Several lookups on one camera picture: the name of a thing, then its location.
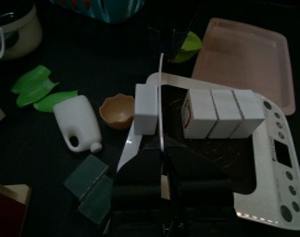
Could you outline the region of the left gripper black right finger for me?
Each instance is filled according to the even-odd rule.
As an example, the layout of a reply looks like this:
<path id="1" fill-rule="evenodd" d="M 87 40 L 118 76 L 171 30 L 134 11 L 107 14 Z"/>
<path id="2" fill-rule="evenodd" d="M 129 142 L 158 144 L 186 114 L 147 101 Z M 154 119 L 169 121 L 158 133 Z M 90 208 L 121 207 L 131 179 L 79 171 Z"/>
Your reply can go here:
<path id="1" fill-rule="evenodd" d="M 173 139 L 163 154 L 170 191 L 163 237 L 234 237 L 241 226 L 232 183 L 220 167 Z"/>

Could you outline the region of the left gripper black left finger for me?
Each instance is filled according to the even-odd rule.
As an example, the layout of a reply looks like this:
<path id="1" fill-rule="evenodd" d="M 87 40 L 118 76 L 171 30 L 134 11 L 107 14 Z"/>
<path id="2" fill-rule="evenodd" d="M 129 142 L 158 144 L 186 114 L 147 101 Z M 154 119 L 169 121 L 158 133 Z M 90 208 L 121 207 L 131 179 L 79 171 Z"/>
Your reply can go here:
<path id="1" fill-rule="evenodd" d="M 114 179 L 109 237 L 159 237 L 159 178 L 159 150 L 143 149 L 121 167 Z"/>

